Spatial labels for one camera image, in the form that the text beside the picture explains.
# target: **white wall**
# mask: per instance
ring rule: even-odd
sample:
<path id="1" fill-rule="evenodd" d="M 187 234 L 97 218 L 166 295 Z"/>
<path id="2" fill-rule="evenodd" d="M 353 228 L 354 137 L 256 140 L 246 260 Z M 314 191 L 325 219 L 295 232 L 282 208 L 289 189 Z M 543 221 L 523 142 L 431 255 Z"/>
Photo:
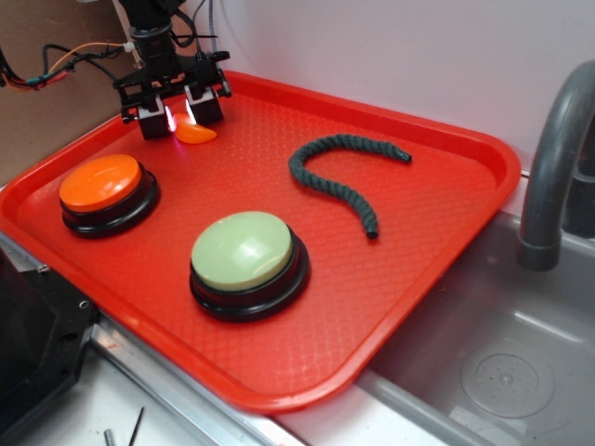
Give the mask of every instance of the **white wall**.
<path id="1" fill-rule="evenodd" d="M 563 80 L 595 59 L 593 18 L 589 0 L 215 1 L 224 69 L 479 130 L 525 168 Z"/>

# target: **sink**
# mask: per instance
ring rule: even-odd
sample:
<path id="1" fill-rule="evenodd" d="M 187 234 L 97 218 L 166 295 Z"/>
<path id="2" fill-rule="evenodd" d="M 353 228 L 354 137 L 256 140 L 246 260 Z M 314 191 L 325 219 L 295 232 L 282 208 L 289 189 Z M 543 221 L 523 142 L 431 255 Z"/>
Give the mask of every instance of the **sink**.
<path id="1" fill-rule="evenodd" d="M 559 266 L 532 272 L 515 261 L 518 228 L 497 214 L 367 372 L 469 444 L 592 444 L 595 245 L 564 234 Z"/>

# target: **red tray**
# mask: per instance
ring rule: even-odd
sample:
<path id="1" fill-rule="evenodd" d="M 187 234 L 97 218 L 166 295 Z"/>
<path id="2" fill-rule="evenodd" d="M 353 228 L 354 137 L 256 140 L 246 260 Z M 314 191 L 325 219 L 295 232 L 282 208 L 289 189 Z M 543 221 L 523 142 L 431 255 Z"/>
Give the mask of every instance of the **red tray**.
<path id="1" fill-rule="evenodd" d="M 136 125 L 114 118 L 12 181 L 0 194 L 0 230 L 224 400 L 279 413 L 355 379 L 514 190 L 521 168 L 508 146 L 483 134 L 229 77 L 234 96 L 221 101 L 214 141 L 144 141 Z M 373 205 L 375 241 L 347 205 L 289 174 L 295 150 L 336 133 L 390 140 L 413 155 L 402 164 L 340 150 L 308 163 Z M 153 172 L 161 202 L 127 232 L 80 239 L 62 224 L 60 182 L 109 153 L 129 153 Z M 311 280 L 266 320 L 216 321 L 190 291 L 192 246 L 214 221 L 247 210 L 275 214 L 294 230 L 308 247 Z"/>

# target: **green button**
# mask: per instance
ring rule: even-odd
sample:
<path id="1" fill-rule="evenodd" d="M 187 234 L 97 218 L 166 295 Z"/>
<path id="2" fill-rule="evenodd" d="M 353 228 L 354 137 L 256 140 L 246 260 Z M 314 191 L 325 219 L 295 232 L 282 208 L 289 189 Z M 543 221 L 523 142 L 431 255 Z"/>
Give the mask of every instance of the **green button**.
<path id="1" fill-rule="evenodd" d="M 243 212 L 209 226 L 192 248 L 192 267 L 220 291 L 244 291 L 276 276 L 292 252 L 289 228 L 277 216 Z"/>

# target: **twisted rope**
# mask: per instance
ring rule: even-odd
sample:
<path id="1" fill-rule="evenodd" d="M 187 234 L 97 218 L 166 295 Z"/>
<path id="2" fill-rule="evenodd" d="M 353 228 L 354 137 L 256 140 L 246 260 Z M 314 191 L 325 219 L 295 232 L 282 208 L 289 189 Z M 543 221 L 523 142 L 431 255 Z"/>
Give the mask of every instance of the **twisted rope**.
<path id="1" fill-rule="evenodd" d="M 302 146 L 289 159 L 289 171 L 302 186 L 319 190 L 346 202 L 360 216 L 368 239 L 375 239 L 378 236 L 378 220 L 368 201 L 357 190 L 336 181 L 319 177 L 304 167 L 304 164 L 310 158 L 331 151 L 334 148 L 375 153 L 404 163 L 411 162 L 412 157 L 409 153 L 387 141 L 375 141 L 354 135 L 333 135 L 316 139 Z"/>

